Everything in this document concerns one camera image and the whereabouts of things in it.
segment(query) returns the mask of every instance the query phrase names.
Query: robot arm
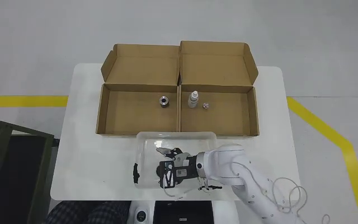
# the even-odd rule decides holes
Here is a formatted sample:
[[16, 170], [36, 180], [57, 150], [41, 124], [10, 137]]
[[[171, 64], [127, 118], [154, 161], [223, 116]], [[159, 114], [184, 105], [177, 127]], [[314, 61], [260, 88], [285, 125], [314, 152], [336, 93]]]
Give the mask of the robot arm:
[[[262, 218], [263, 223], [304, 224], [295, 213], [272, 201], [273, 182], [251, 166], [241, 145], [228, 144], [199, 153], [196, 156], [196, 169], [201, 178], [231, 185], [234, 193]], [[275, 200], [282, 202], [285, 198], [280, 196]]]

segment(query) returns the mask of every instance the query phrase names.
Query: white table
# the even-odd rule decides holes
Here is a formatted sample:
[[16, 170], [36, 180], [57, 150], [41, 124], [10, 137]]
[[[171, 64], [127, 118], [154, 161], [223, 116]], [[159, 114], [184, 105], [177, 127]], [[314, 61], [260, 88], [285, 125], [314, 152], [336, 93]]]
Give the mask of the white table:
[[[133, 184], [135, 137], [95, 133], [103, 78], [101, 64], [78, 64], [73, 72], [51, 187], [55, 200], [171, 200], [162, 189]], [[255, 82], [260, 135], [218, 138], [218, 145], [240, 143], [253, 165], [270, 179], [284, 176], [300, 184], [282, 71], [258, 67]], [[279, 183], [288, 195], [292, 184]], [[191, 191], [190, 200], [238, 200], [230, 188]]]

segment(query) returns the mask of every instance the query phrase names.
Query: yellow floor line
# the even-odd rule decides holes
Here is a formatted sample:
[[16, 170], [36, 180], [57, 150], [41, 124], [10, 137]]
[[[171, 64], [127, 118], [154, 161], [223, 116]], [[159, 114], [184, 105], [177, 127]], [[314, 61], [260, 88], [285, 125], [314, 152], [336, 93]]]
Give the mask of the yellow floor line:
[[66, 106], [68, 96], [0, 96], [0, 108]]
[[358, 160], [356, 153], [354, 152], [353, 144], [292, 97], [287, 97], [287, 104], [290, 110], [342, 150], [348, 176], [350, 178], [356, 204], [358, 206]]

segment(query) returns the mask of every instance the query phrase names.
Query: open cardboard box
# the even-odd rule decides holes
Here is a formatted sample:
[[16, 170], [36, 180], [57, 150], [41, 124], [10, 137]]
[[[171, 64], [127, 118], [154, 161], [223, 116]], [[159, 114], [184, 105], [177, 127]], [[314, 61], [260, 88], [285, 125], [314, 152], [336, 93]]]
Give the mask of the open cardboard box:
[[[259, 135], [255, 88], [258, 70], [245, 43], [181, 42], [179, 131]], [[196, 108], [187, 101], [199, 92]], [[207, 110], [202, 108], [209, 103]]]
[[[116, 44], [101, 72], [97, 134], [178, 131], [178, 46]], [[169, 107], [161, 108], [161, 96]]]

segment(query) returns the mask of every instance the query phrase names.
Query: transparent plastic tray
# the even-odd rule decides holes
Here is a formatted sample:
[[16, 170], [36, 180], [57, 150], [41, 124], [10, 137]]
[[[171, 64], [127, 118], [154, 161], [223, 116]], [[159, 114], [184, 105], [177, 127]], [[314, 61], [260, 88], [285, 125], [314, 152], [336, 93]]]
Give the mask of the transparent plastic tray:
[[[180, 148], [182, 152], [197, 155], [199, 152], [216, 148], [216, 135], [213, 132], [140, 132], [136, 136], [136, 163], [140, 175], [137, 188], [161, 188], [156, 169], [160, 161], [171, 160], [157, 152], [158, 147]], [[175, 188], [195, 188], [197, 179], [187, 179]]]

